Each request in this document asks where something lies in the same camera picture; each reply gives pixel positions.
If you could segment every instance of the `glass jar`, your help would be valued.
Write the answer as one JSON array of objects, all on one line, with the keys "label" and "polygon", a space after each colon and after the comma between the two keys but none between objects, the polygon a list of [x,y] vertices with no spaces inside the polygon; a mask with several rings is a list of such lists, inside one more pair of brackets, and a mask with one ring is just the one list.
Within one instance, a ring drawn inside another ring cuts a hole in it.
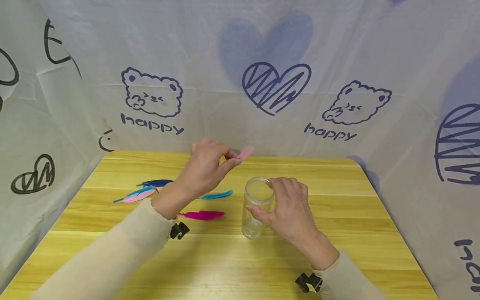
[{"label": "glass jar", "polygon": [[243,192],[243,216],[241,231],[249,239],[256,239],[263,235],[265,225],[255,219],[247,210],[248,205],[255,205],[265,211],[270,211],[274,192],[270,188],[270,181],[262,177],[250,179],[245,185]]}]

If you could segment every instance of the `sleeve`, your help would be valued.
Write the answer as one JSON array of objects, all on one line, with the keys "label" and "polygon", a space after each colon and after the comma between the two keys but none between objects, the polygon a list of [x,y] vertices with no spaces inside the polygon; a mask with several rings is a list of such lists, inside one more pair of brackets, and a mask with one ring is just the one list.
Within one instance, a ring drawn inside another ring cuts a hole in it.
[{"label": "sleeve", "polygon": [[122,222],[76,254],[30,300],[109,300],[147,259],[163,249],[176,219],[143,200]]},{"label": "sleeve", "polygon": [[313,273],[323,279],[320,294],[324,300],[388,300],[343,251],[328,269]]}]

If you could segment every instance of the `black clip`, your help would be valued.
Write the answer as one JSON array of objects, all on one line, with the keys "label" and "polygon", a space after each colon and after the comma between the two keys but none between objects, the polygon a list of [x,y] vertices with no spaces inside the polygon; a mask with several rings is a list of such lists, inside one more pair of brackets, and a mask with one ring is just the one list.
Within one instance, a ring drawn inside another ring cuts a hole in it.
[{"label": "black clip", "polygon": [[180,222],[179,224],[172,226],[172,230],[170,230],[170,238],[181,240],[189,231],[190,228],[188,228],[183,222]]},{"label": "black clip", "polygon": [[318,293],[320,291],[320,288],[322,287],[323,279],[318,277],[315,274],[310,275],[308,277],[305,273],[302,273],[297,280],[295,280],[295,283],[299,286],[299,288],[304,292],[314,292]]}]

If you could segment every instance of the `wooden table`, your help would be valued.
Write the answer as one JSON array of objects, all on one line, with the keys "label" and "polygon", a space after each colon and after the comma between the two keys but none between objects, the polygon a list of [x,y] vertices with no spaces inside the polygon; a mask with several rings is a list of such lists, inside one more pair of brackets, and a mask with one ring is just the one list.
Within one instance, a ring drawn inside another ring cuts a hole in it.
[{"label": "wooden table", "polygon": [[[106,155],[0,298],[27,299],[137,206],[108,204],[142,181],[174,180],[188,157],[132,151]],[[295,284],[311,268],[294,247],[269,229],[258,240],[240,232],[243,188],[256,176],[296,177],[307,184],[317,226],[391,300],[438,299],[357,163],[345,158],[265,156],[249,157],[220,183],[216,191],[233,189],[230,197],[191,203],[187,211],[226,214],[211,221],[180,216],[190,233],[169,241],[116,299],[315,299],[315,294],[303,294]]]}]

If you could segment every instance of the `pink feather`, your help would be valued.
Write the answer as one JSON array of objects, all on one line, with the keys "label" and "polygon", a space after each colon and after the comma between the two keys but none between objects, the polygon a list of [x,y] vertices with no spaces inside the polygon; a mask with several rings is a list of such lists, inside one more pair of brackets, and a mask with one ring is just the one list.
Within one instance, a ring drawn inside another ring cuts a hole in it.
[{"label": "pink feather", "polygon": [[254,149],[255,149],[255,148],[253,148],[252,146],[248,146],[248,147],[246,147],[245,149],[243,149],[236,158],[237,158],[237,159],[244,160],[244,159],[246,159],[247,157],[249,157],[250,154],[253,153],[253,150],[254,150]]},{"label": "pink feather", "polygon": [[215,218],[220,218],[224,214],[225,214],[224,212],[207,211],[207,210],[201,210],[199,212],[179,213],[179,215],[185,216],[190,219],[196,219],[196,220],[211,220]]},{"label": "pink feather", "polygon": [[145,199],[146,197],[150,196],[153,193],[155,193],[155,189],[125,197],[122,202],[130,203],[130,202],[139,201],[139,200]]}]

